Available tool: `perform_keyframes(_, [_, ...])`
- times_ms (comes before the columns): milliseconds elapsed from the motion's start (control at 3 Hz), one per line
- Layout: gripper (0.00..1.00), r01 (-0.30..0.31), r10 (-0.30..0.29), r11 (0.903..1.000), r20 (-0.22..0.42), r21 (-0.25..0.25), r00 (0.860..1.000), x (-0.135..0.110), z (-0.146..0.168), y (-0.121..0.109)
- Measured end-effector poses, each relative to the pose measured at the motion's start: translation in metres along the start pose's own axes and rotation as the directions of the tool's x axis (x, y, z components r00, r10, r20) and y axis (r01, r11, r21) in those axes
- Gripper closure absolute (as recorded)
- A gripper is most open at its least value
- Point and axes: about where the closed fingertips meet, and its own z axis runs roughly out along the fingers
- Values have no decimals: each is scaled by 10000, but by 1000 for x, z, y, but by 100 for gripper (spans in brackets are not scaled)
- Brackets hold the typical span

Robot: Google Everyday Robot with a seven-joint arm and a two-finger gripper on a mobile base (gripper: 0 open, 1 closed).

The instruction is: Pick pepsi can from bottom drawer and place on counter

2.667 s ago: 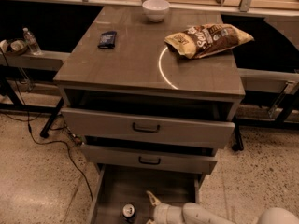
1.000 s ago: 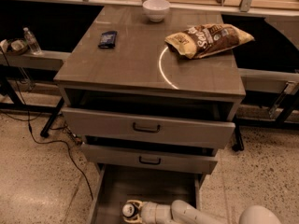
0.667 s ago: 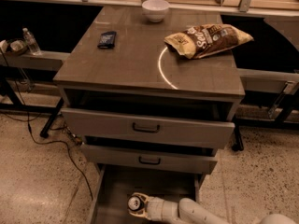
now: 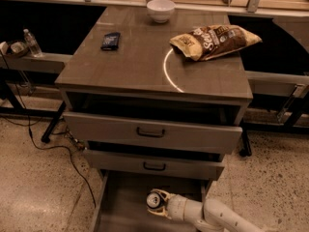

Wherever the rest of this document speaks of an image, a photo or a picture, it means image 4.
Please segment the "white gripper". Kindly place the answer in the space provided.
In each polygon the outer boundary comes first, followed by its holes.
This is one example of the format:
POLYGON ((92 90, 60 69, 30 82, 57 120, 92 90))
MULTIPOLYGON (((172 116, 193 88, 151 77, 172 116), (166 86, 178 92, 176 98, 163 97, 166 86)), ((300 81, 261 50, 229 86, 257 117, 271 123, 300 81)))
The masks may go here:
POLYGON ((148 209, 148 212, 152 215, 189 223, 195 223, 203 218, 203 204, 199 201, 188 199, 179 194, 175 195, 175 193, 159 188, 153 188, 151 195, 156 195, 163 201, 168 200, 166 209, 164 207, 148 209))

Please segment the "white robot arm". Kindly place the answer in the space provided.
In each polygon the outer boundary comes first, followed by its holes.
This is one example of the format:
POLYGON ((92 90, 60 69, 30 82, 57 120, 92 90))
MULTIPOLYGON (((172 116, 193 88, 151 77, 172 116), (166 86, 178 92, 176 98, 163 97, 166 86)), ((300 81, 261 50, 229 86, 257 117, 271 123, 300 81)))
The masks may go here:
POLYGON ((215 199, 200 202, 154 188, 146 202, 149 213, 188 222, 199 232, 264 232, 215 199))

